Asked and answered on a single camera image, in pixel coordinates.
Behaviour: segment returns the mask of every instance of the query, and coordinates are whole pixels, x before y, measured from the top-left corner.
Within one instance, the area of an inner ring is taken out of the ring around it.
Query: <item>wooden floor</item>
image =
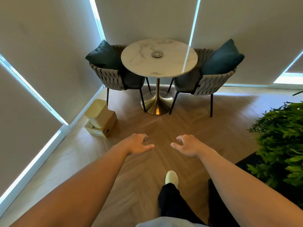
[[[270,107],[302,100],[303,94],[291,96],[295,92],[222,87],[214,95],[214,114],[210,118],[210,96],[181,93],[171,115],[154,116],[143,112],[139,90],[110,90],[108,107],[119,120],[111,136],[91,136],[83,128],[87,119],[82,117],[0,219],[0,226],[9,226],[56,186],[132,133],[146,133],[147,143],[156,148],[127,157],[93,226],[135,226],[158,217],[157,196],[169,170],[178,174],[183,198],[207,222],[209,175],[198,159],[183,156],[170,143],[180,134],[194,134],[236,163],[257,150],[247,131],[252,122]],[[100,98],[105,99],[105,94],[102,91]]]

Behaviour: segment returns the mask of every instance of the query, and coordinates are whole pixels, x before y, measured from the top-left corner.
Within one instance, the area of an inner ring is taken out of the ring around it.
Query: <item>green plant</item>
[[[272,188],[288,183],[303,188],[303,102],[286,102],[258,118],[249,132],[257,132],[257,155],[263,163],[247,165]]]

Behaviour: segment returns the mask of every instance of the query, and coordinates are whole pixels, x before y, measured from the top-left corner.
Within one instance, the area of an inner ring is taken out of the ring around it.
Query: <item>hand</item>
[[[146,134],[132,134],[126,139],[120,141],[117,146],[123,149],[127,154],[139,155],[151,149],[154,149],[154,144],[143,145],[143,141],[147,138]]]
[[[182,142],[183,146],[177,143],[171,143],[172,148],[180,151],[186,156],[199,156],[199,154],[211,149],[209,146],[196,139],[193,135],[179,135],[177,140]]]

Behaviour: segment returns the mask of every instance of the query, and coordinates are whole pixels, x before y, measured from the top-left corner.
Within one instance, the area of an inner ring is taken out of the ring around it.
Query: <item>black pants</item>
[[[174,184],[168,183],[162,187],[158,196],[161,217],[175,217],[205,225],[188,206]]]

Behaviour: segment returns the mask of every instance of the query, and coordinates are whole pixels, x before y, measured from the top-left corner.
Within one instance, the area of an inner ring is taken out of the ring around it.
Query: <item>woven chair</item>
[[[198,62],[196,66],[190,72],[182,75],[174,77],[169,90],[172,86],[173,81],[175,82],[176,95],[174,97],[174,101],[172,103],[172,107],[170,109],[169,114],[172,113],[172,109],[175,105],[176,98],[179,93],[191,93],[192,95],[210,95],[210,117],[212,117],[212,109],[213,109],[213,96],[216,91],[222,87],[223,84],[231,77],[236,69],[230,71],[229,73],[219,74],[219,75],[203,75],[201,78],[200,68],[203,63],[207,60],[207,58],[213,52],[212,49],[195,49],[198,55]]]
[[[112,45],[112,47],[117,51],[117,53],[120,56],[123,49],[126,48],[125,45]],[[139,76],[127,70],[125,67],[123,67],[123,71],[120,73],[118,70],[114,70],[114,69],[98,68],[96,65],[91,63],[90,66],[96,72],[97,76],[100,78],[100,80],[105,85],[105,87],[107,87],[107,96],[106,96],[107,105],[108,105],[109,89],[118,90],[118,91],[127,90],[127,89],[139,89],[142,99],[143,109],[144,112],[146,112],[141,88],[146,78],[149,90],[151,90],[149,86],[149,80],[147,77]]]

